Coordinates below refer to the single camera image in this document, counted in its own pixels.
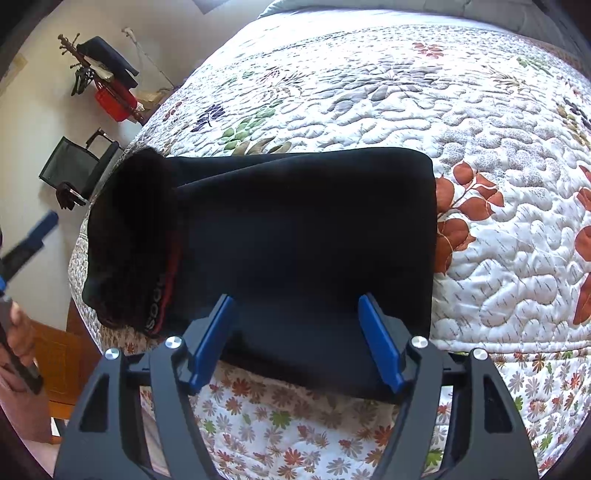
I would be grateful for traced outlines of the left hand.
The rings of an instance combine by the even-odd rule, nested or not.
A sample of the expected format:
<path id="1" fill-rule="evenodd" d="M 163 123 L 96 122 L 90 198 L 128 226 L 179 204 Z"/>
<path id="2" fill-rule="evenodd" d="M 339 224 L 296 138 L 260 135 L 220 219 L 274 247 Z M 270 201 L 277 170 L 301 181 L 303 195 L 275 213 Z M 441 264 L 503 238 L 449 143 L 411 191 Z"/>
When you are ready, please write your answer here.
<path id="1" fill-rule="evenodd" d="M 1 338 L 1 384 L 17 393 L 39 395 L 42 380 L 35 369 L 35 332 L 29 316 L 13 301 Z"/>

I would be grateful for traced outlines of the pink sleeved left forearm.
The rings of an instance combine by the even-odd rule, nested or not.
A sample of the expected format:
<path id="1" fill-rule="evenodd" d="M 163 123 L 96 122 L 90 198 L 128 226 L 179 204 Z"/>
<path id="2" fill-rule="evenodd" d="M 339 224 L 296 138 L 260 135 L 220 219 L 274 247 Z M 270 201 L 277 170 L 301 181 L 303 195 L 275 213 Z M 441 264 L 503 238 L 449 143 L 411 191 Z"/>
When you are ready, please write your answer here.
<path id="1" fill-rule="evenodd" d="M 51 416 L 45 390 L 32 393 L 18 376 L 2 366 L 1 406 L 28 451 L 53 477 L 59 446 L 51 443 Z"/>

